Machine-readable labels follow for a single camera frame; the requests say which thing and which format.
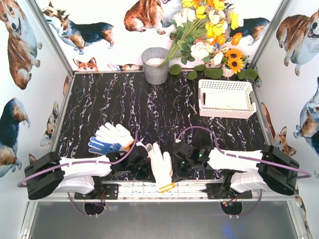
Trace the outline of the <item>yellow coated glove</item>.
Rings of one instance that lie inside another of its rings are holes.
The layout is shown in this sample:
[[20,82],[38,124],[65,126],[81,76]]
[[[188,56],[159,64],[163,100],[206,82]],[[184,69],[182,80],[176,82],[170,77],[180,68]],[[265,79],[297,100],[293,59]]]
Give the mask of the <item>yellow coated glove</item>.
[[171,156],[167,151],[162,153],[158,143],[155,142],[152,146],[153,150],[149,153],[152,173],[158,187],[158,192],[164,193],[174,188]]

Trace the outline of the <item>white glove orange cuff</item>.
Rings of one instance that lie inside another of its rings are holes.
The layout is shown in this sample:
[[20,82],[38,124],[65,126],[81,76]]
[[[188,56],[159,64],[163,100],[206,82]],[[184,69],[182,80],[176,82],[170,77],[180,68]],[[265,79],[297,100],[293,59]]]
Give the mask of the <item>white glove orange cuff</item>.
[[107,122],[96,131],[96,139],[103,143],[118,144],[120,151],[127,151],[133,144],[131,133],[121,124],[113,126]]

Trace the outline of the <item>blue dotted glove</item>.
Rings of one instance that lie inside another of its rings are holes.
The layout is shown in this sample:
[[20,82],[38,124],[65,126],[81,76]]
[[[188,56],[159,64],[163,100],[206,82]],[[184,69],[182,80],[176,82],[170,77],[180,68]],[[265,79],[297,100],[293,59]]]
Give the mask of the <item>blue dotted glove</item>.
[[124,148],[119,143],[108,143],[99,141],[96,137],[91,137],[88,143],[89,152],[98,155],[106,155],[111,152],[119,152]]

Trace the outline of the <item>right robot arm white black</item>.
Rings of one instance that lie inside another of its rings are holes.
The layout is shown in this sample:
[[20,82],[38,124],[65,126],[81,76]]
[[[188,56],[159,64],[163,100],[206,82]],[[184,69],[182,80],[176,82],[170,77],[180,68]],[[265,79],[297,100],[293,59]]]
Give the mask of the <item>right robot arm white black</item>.
[[197,149],[178,142],[172,154],[182,172],[207,168],[229,170],[231,178],[227,184],[237,193],[270,189],[291,196],[295,192],[300,165],[271,145],[256,151],[222,151],[213,146]]

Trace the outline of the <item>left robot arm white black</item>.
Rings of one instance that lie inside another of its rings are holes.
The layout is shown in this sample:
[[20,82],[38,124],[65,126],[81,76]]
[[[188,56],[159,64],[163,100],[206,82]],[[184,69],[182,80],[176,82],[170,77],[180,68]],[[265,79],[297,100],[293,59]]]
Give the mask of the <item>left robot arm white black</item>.
[[97,199],[106,191],[107,181],[151,181],[150,150],[150,144],[138,143],[128,152],[82,159],[49,152],[31,161],[24,170],[28,198],[39,200],[52,193],[75,193],[81,198]]

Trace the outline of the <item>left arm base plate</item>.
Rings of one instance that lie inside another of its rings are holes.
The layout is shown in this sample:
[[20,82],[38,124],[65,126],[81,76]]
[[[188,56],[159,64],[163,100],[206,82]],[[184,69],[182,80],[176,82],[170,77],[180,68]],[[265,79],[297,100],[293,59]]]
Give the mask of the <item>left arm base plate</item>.
[[84,195],[80,193],[74,194],[76,200],[117,200],[119,193],[119,184],[102,184],[101,189],[94,189],[92,192]]

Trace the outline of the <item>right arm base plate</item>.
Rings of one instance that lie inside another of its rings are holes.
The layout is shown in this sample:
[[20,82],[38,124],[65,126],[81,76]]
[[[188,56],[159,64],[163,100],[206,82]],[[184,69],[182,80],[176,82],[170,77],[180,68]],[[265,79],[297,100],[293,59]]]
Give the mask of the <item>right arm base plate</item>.
[[202,192],[207,194],[208,199],[252,199],[253,197],[251,191],[238,193],[230,187],[223,186],[222,183],[207,183]]

